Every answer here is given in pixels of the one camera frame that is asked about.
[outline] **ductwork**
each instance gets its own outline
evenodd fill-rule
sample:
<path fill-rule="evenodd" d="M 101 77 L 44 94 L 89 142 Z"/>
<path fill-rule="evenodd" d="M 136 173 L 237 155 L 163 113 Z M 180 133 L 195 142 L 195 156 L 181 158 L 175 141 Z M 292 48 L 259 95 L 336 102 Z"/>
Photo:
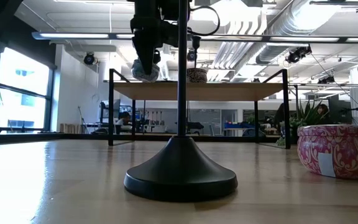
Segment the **ductwork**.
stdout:
<path fill-rule="evenodd" d="M 325 24 L 339 9 L 338 6 L 311 5 L 310 1 L 294 0 L 278 20 L 267 29 L 266 35 L 310 35 Z M 236 71 L 237 73 L 248 73 L 244 70 L 247 63 L 268 65 L 287 50 L 288 47 L 254 44 L 236 66 Z"/>

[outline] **ceiling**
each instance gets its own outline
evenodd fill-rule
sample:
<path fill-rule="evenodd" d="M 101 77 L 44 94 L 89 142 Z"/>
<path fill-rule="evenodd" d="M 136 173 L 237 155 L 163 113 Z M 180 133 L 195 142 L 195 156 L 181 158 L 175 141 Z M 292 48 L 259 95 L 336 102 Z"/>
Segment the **ceiling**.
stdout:
<path fill-rule="evenodd" d="M 274 18 L 290 0 L 275 0 L 277 6 L 269 9 L 268 22 Z M 133 6 L 110 4 L 84 4 L 82 2 L 55 2 L 54 0 L 24 0 L 18 8 L 16 16 L 41 32 L 120 32 L 131 33 L 130 20 L 134 13 Z M 210 32 L 215 28 L 212 21 L 190 20 L 189 26 L 197 32 Z M 218 33 L 228 32 L 230 25 L 221 27 Z M 312 35 L 358 35 L 358 13 L 356 9 L 346 9 L 337 12 L 327 23 L 315 30 Z M 125 40 L 81 40 L 71 41 L 68 50 L 75 49 L 77 55 L 85 55 L 93 47 L 107 49 L 105 52 L 96 52 L 101 60 L 108 60 L 109 46 L 116 46 L 128 65 L 137 57 L 132 43 Z M 221 42 L 202 42 L 199 49 L 200 61 L 213 61 Z M 335 69 L 337 82 L 346 82 L 349 72 L 347 68 L 355 66 L 358 62 L 358 45 L 327 45 L 312 44 L 313 55 L 325 69 Z M 274 74 L 282 68 L 288 68 L 288 64 L 281 57 L 274 65 L 263 70 L 262 79 Z M 310 76 L 323 71 L 313 57 L 304 58 L 300 63 L 289 68 L 291 77 L 299 77 L 294 82 L 311 81 Z M 177 70 L 177 57 L 168 62 L 170 70 Z"/>

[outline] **window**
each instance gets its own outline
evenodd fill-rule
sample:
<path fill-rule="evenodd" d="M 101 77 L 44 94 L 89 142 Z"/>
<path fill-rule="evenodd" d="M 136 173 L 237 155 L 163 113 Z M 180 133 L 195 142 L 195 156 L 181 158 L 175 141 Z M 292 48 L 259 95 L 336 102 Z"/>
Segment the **window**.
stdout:
<path fill-rule="evenodd" d="M 0 127 L 43 128 L 45 100 L 0 88 Z"/>
<path fill-rule="evenodd" d="M 12 49 L 5 48 L 1 54 L 0 83 L 47 94 L 49 68 Z"/>

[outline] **small plant pot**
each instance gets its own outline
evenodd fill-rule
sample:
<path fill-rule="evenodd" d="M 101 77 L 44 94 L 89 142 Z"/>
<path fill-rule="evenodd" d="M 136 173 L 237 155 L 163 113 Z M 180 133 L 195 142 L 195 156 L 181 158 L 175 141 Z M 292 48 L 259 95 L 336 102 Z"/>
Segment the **small plant pot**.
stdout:
<path fill-rule="evenodd" d="M 206 83 L 206 74 L 206 70 L 202 68 L 188 68 L 186 80 L 188 83 Z"/>

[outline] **black cable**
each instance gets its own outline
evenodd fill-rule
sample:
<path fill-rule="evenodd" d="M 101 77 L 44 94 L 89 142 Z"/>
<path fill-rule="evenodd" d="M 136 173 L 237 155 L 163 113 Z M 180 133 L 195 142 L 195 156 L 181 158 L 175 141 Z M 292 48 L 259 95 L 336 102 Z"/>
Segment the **black cable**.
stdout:
<path fill-rule="evenodd" d="M 316 59 L 316 57 L 315 57 L 312 53 L 310 53 L 310 54 L 311 54 L 311 56 L 313 56 L 313 58 L 316 60 L 316 62 L 318 63 L 318 65 L 320 65 L 320 67 L 324 70 L 324 72 L 325 72 L 327 75 L 330 76 L 330 74 L 329 74 L 329 73 L 327 72 L 327 70 L 320 64 L 320 62 Z M 338 84 L 338 83 L 335 82 L 335 81 L 334 81 L 334 83 L 335 83 L 339 88 L 341 88 L 341 90 L 342 90 L 343 92 L 345 92 L 345 93 L 350 97 L 350 99 L 353 100 L 353 101 L 358 105 L 358 102 L 357 102 L 355 99 L 353 99 L 353 97 L 352 97 L 346 90 L 344 90 L 340 84 Z"/>
<path fill-rule="evenodd" d="M 209 36 L 209 35 L 214 35 L 219 30 L 219 28 L 221 27 L 221 18 L 219 17 L 218 12 L 216 12 L 216 10 L 214 8 L 212 8 L 211 6 L 200 6 L 200 7 L 197 7 L 195 9 L 190 9 L 190 11 L 194 12 L 194 11 L 197 11 L 199 9 L 209 9 L 209 10 L 212 10 L 213 12 L 215 12 L 216 17 L 218 18 L 218 24 L 216 26 L 216 29 L 214 31 L 208 33 L 208 34 L 200 34 L 200 33 L 194 32 L 192 30 L 189 30 L 188 32 L 190 34 L 198 35 L 198 36 L 202 36 L 202 37 L 206 37 L 206 36 Z"/>

